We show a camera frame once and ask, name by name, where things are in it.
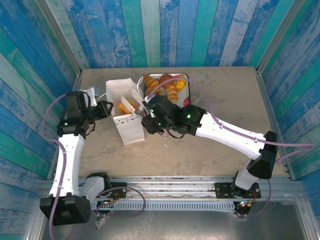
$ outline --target red object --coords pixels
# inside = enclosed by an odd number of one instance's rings
[[[190,104],[190,99],[187,97],[184,101],[183,101],[183,106],[187,106]]]

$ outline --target beige table surface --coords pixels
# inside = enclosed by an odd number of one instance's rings
[[[216,116],[238,127],[266,133],[271,130],[265,104],[252,67],[161,67],[85,69],[80,89],[99,87],[106,81],[132,78],[137,82],[150,73],[185,73],[204,88]],[[198,89],[190,84],[191,104],[208,109]],[[186,135],[163,138],[145,131],[145,141],[124,146],[112,118],[96,122],[87,136],[79,176],[107,172],[110,176],[234,175],[248,164],[241,152],[208,138]],[[274,175],[283,175],[277,163]]]

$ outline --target wooden panel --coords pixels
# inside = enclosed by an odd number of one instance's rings
[[[67,58],[64,50],[62,49],[60,43],[58,42],[54,32],[52,31],[52,29],[50,28],[47,20],[45,19],[45,16],[42,14],[38,4],[36,3],[36,0],[29,0],[34,12],[36,13],[37,17],[39,18],[39,20],[41,21],[45,31],[47,32],[47,34],[49,35],[49,37],[51,38],[53,44],[55,45],[57,51],[59,52],[59,54],[61,55],[61,57],[63,58],[67,68],[69,69],[69,71],[71,72],[71,74],[74,76],[73,78],[76,79],[76,73],[75,70],[73,69],[73,67],[71,66],[69,59]]]
[[[320,170],[300,178],[299,181],[303,182],[307,195],[320,193]]]
[[[219,66],[237,4],[238,0],[219,0],[205,58],[205,66]]]
[[[101,0],[119,68],[132,67],[121,0]]]
[[[103,68],[99,49],[81,0],[61,0],[90,68]]]
[[[320,215],[320,193],[313,194],[308,196],[309,201],[311,202],[311,206],[314,212],[314,215]]]
[[[190,61],[191,67],[203,67],[205,65],[218,1],[199,0]]]
[[[140,0],[147,67],[161,67],[158,1]]]
[[[160,0],[161,66],[176,65],[179,0]]]
[[[37,194],[0,183],[0,209],[31,213]]]
[[[270,96],[271,104],[273,107],[278,103],[274,100],[274,95],[278,91],[279,86],[286,80],[288,75],[292,73],[297,75],[298,71],[304,73],[308,66],[310,66],[315,59],[317,59],[320,53],[320,15],[314,19],[314,21],[309,26],[308,30],[302,36],[297,45],[291,49],[291,54],[288,56],[287,60],[283,63],[277,75],[272,80],[272,83],[266,86],[268,94]],[[288,77],[288,82],[295,83],[294,80],[291,81],[292,77]],[[292,87],[292,84],[288,86],[283,86],[284,90]],[[277,95],[277,99],[281,99],[286,92],[280,91]]]
[[[276,119],[279,121],[295,102],[320,78],[320,56],[314,61],[304,75],[295,83],[290,91],[274,109]]]
[[[299,179],[320,169],[320,147],[299,158],[291,164],[294,176]]]
[[[257,3],[258,0],[239,0],[224,45],[220,66],[232,66],[234,64]]]
[[[24,58],[21,52],[16,48],[14,43],[0,28],[0,53],[13,65],[16,71],[30,84],[30,86],[36,91],[36,93],[49,105],[57,97],[55,96],[49,87],[42,81],[39,75],[35,72],[32,66]],[[51,84],[55,89],[58,88],[56,84]],[[53,112],[60,116],[64,111],[64,107],[57,103],[52,108]]]
[[[265,78],[268,74],[269,70],[273,66],[274,62],[276,61],[277,57],[279,56],[280,52],[286,45],[289,38],[293,35],[293,32],[295,31],[296,27],[300,23],[300,20],[305,15],[306,11],[308,10],[310,4],[313,2],[313,0],[305,0],[303,5],[301,6],[299,12],[296,14],[294,20],[292,21],[291,25],[289,26],[288,30],[285,32],[283,38],[281,39],[280,43],[276,47],[272,57],[270,58],[269,62],[267,63],[265,69],[263,70],[262,76]]]
[[[312,128],[308,133],[306,133],[304,136],[300,137],[295,143],[299,144],[299,143],[314,143],[315,147],[314,148],[310,148],[307,151],[303,151],[300,152],[298,154],[295,154],[293,156],[290,157],[290,161],[293,163],[296,160],[298,160],[299,158],[301,158],[302,156],[306,155],[307,153],[310,153],[311,151],[313,151],[315,148],[320,147],[320,124],[318,124],[317,126],[315,126],[314,128]],[[292,153],[295,150],[297,150],[295,147],[288,147],[286,149],[286,152]]]
[[[262,34],[262,37],[260,38],[260,41],[255,48],[255,51],[249,62],[249,66],[254,66],[254,67],[258,66],[260,59],[264,55],[270,41],[274,37],[278,27],[280,26],[282,20],[286,16],[286,13],[291,7],[293,2],[294,0],[279,0],[279,3],[275,8],[269,20],[269,23],[267,24]]]
[[[17,49],[23,54],[26,60],[34,68],[43,81],[49,86],[56,97],[62,95],[65,91],[70,91],[71,87],[66,81],[61,81],[60,84],[55,77],[50,73],[47,66],[39,58],[38,54],[26,39],[19,27],[10,17],[3,5],[0,3],[0,27],[8,35],[8,37],[15,44]],[[51,85],[60,85],[60,90]]]
[[[49,105],[39,97],[35,90],[19,75],[2,54],[0,54],[0,78],[41,117],[44,117]],[[59,122],[59,118],[52,110],[48,114],[47,122],[53,128]]]
[[[104,10],[100,0],[82,0],[86,17],[90,23],[94,38],[105,68],[117,68],[114,47],[110,38]]]
[[[51,163],[18,141],[0,131],[0,157],[7,159],[43,178],[47,178]]]
[[[0,78],[0,104],[20,119],[24,124],[42,136],[43,119],[25,101],[23,101],[1,78]],[[57,139],[57,133],[46,123],[45,133],[48,138]]]
[[[288,59],[288,56],[291,54],[294,47],[298,44],[300,39],[303,37],[303,35],[306,33],[308,27],[312,23],[312,21],[317,16],[317,11],[320,10],[320,2],[319,1],[313,1],[304,14],[303,18],[299,22],[296,29],[291,34],[290,38],[288,39],[287,43],[279,53],[279,56],[274,61],[270,71],[265,77],[265,86],[268,86],[269,83],[273,82],[273,79],[277,76],[280,68],[284,64],[284,62]]]
[[[320,101],[320,78],[309,88],[305,94],[286,112],[278,122],[279,128],[285,132],[291,127],[303,114]]]
[[[52,162],[56,149],[0,105],[0,131]]]
[[[182,0],[179,2],[176,67],[190,66],[198,3],[199,0]]]
[[[80,69],[89,68],[89,63],[87,61],[86,55],[79,43],[78,37],[75,30],[68,18],[65,8],[61,0],[46,0],[51,12],[54,13],[54,18],[59,24],[65,39],[68,42],[70,49],[72,50]]]
[[[33,28],[32,27],[30,28],[32,29],[31,33],[36,33],[39,36],[39,39],[43,42],[49,55],[53,58],[57,67],[60,69],[61,73],[63,74],[65,80],[69,83],[71,87],[73,87],[76,80],[76,74],[68,69],[66,62],[64,61],[62,56],[59,54],[59,51],[57,50],[49,34],[45,30],[36,12],[34,11],[31,1],[18,0],[17,5],[19,6],[22,14],[24,14],[24,16],[28,19],[29,21],[28,24],[30,24],[33,27]]]
[[[286,132],[280,128],[283,140],[286,143],[294,143],[320,123],[320,102],[307,111]]]
[[[0,240],[23,240],[24,234],[2,234]]]
[[[30,213],[0,209],[0,233],[24,234],[27,228]],[[18,240],[19,238],[7,238],[4,240]]]
[[[20,10],[16,1],[12,0],[1,0],[3,7],[6,8],[16,25],[19,27],[21,32],[24,34],[25,38],[29,41],[33,49],[36,51],[38,58],[40,58],[43,63],[48,66],[48,70],[55,77],[58,83],[67,82],[62,71],[52,58],[52,52],[48,52],[43,41],[39,38],[35,29],[28,22],[28,19],[25,17],[24,13]]]
[[[134,68],[147,66],[140,0],[121,0],[126,34]]]
[[[248,65],[279,0],[259,0],[233,63]]]
[[[38,193],[43,178],[19,165],[0,157],[0,183]]]

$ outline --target painted wood plank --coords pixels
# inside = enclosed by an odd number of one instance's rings
[[[285,132],[309,109],[320,101],[320,78],[306,91],[301,98],[286,112],[278,122],[279,128]]]
[[[14,235],[25,234],[29,218],[30,213],[27,212],[0,209],[0,233]]]
[[[315,216],[320,215],[320,193],[308,196]]]
[[[206,67],[219,66],[237,5],[238,0],[219,0],[205,58]]]
[[[0,53],[15,67],[16,71],[26,80],[36,93],[49,105],[57,97],[51,92],[49,87],[42,81],[37,72],[32,68],[15,44],[0,28]],[[64,107],[57,103],[52,108],[53,112],[60,116]]]
[[[128,36],[132,66],[147,66],[144,29],[140,0],[121,0],[125,29]]]
[[[31,213],[37,194],[0,183],[0,209]]]
[[[36,91],[27,83],[16,69],[0,54],[0,78],[8,84],[33,110],[44,117],[48,104],[46,104]],[[55,128],[59,118],[50,110],[47,118],[48,124]]]
[[[292,68],[288,76],[277,87],[274,94],[269,96],[274,109],[319,56],[320,34],[315,38],[313,43],[308,47],[296,65]]]
[[[305,135],[303,135],[297,141],[294,142],[294,143],[297,143],[297,144],[314,143],[315,146],[314,146],[314,148],[310,148],[307,151],[303,151],[303,152],[300,152],[298,154],[295,154],[295,155],[291,156],[290,157],[290,162],[291,163],[295,162],[296,160],[298,160],[299,158],[303,157],[307,153],[310,153],[315,148],[320,147],[320,134],[319,133],[320,133],[320,124],[318,124],[317,126],[312,128],[309,132],[307,132]],[[297,150],[295,147],[287,147],[286,148],[286,152],[288,154],[294,152],[295,150]]]
[[[67,58],[64,50],[62,49],[60,43],[58,42],[54,32],[52,31],[52,29],[50,28],[45,16],[42,14],[38,4],[36,3],[36,0],[29,0],[34,12],[36,13],[36,15],[38,16],[39,20],[41,21],[45,31],[49,34],[49,37],[51,38],[53,44],[55,45],[56,49],[58,50],[59,54],[61,55],[61,57],[63,58],[67,68],[69,69],[69,71],[71,72],[71,74],[73,74],[74,78],[77,77],[77,74],[75,72],[75,70],[73,69],[73,67],[70,64],[69,59]]]
[[[205,65],[207,50],[219,0],[199,0],[190,67]]]
[[[46,2],[51,12],[54,13],[54,18],[59,24],[63,35],[68,42],[68,45],[73,52],[77,63],[79,64],[80,69],[88,69],[89,63],[87,57],[81,47],[81,44],[61,0],[46,0]]]
[[[274,37],[277,29],[279,28],[281,22],[283,21],[286,13],[290,9],[294,0],[279,0],[275,10],[260,38],[258,45],[255,48],[255,51],[249,62],[249,66],[257,67],[262,56],[264,55],[269,43]]]
[[[101,0],[101,3],[118,67],[131,68],[132,61],[121,0]]]
[[[0,131],[0,157],[7,159],[43,178],[47,178],[51,163],[20,142]]]
[[[41,116],[36,113],[20,96],[17,95],[1,78],[0,78],[0,104],[20,119],[29,128],[34,130],[41,137],[42,121]],[[45,133],[48,138],[57,139],[57,133],[46,123]]]
[[[160,0],[161,67],[175,67],[179,0]]]
[[[14,20],[15,24],[19,27],[25,38],[29,41],[33,49],[36,51],[38,57],[46,66],[48,66],[50,73],[55,77],[58,83],[62,83],[64,81],[68,83],[60,68],[45,47],[43,41],[39,38],[35,29],[31,26],[24,13],[20,10],[17,2],[12,0],[2,0],[1,2],[3,7],[6,8],[8,13]]]
[[[317,57],[319,56],[319,53],[320,53],[320,15],[318,15],[312,21],[308,30],[302,36],[302,38],[297,43],[297,45],[291,50],[290,55],[288,56],[287,60],[283,63],[277,75],[272,80],[272,83],[266,86],[273,108],[277,103],[279,103],[279,102],[276,102],[273,97],[276,91],[278,90],[280,84],[284,82],[284,80],[289,76],[290,72],[293,70],[299,71],[301,68],[303,68],[305,71],[306,69],[308,69],[307,66],[308,65],[310,66],[313,63],[313,61],[317,59]]]
[[[234,66],[247,66],[279,0],[259,0],[234,60]]]
[[[320,4],[319,1],[313,1],[312,4],[309,6],[308,10],[304,14],[303,18],[299,22],[296,29],[293,31],[291,36],[289,37],[287,43],[279,53],[278,57],[274,61],[274,64],[268,74],[265,76],[265,86],[268,86],[269,83],[273,82],[273,79],[277,76],[280,68],[284,64],[284,62],[288,59],[289,55],[291,54],[292,49],[298,44],[300,39],[306,33],[308,27],[312,23],[312,21],[317,16],[316,12],[319,11]]]
[[[320,78],[319,66],[320,56],[313,62],[304,75],[295,83],[281,102],[276,106],[274,114],[278,121],[291,108],[291,106],[299,100],[301,95],[305,93],[317,79]]]
[[[24,34],[20,31],[19,27],[13,21],[13,19],[8,14],[7,10],[0,3],[0,27],[8,35],[8,37],[15,44],[17,49],[23,54],[30,65],[38,73],[43,81],[48,85],[53,94],[58,97],[63,93],[71,90],[70,85],[66,81],[59,82],[51,74],[48,67],[39,58],[38,54],[31,46],[30,42],[26,39]]]
[[[276,47],[272,57],[270,58],[269,62],[267,63],[265,69],[262,72],[263,78],[265,78],[275,63],[276,59],[278,58],[279,54],[281,53],[282,49],[286,45],[287,41],[290,39],[291,36],[293,36],[293,33],[300,23],[300,20],[303,18],[305,15],[306,11],[308,10],[310,4],[313,2],[313,0],[305,0],[303,5],[301,6],[300,10],[296,14],[295,18],[293,19],[291,25],[289,26],[288,30],[285,32],[283,38],[281,39],[280,43]]]
[[[90,68],[103,68],[104,62],[101,59],[95,36],[91,30],[86,16],[84,5],[81,0],[61,0],[65,11],[71,21],[74,31],[81,44],[83,52],[89,62]]]
[[[23,240],[24,234],[2,234],[0,240]]]
[[[140,0],[147,67],[161,67],[158,1]]]
[[[291,164],[296,179],[320,169],[320,147],[314,149]]]
[[[189,67],[196,28],[199,0],[179,2],[176,67]]]
[[[20,8],[21,12],[25,15],[26,19],[29,21],[31,26],[33,27],[34,31],[39,36],[40,40],[43,42],[45,48],[53,58],[54,62],[56,63],[57,67],[60,69],[61,73],[63,74],[65,80],[69,83],[71,87],[74,86],[76,75],[73,71],[70,71],[67,67],[66,62],[60,55],[58,49],[52,42],[49,34],[47,33],[46,29],[44,28],[43,24],[41,23],[40,19],[38,18],[34,8],[31,4],[30,0],[17,0],[17,5]]]
[[[287,131],[280,128],[283,140],[286,143],[294,143],[320,123],[320,102],[314,105],[302,117],[299,118]]]
[[[44,178],[0,157],[0,183],[37,194]]]
[[[100,0],[82,0],[105,68],[117,68],[118,63]]]
[[[0,105],[0,131],[52,162],[56,148]]]
[[[226,39],[219,66],[233,66],[258,0],[239,0]]]
[[[299,179],[303,182],[307,195],[320,193],[320,170],[314,171]]]

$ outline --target metal floor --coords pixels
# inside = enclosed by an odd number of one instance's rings
[[[252,212],[264,202],[253,205]],[[215,211],[145,211],[138,217],[111,217],[98,231],[97,215],[78,225],[71,240],[304,240],[298,208],[289,201],[271,202],[263,213],[240,219]],[[56,239],[66,239],[73,226],[55,227]],[[49,240],[48,221],[42,240]]]

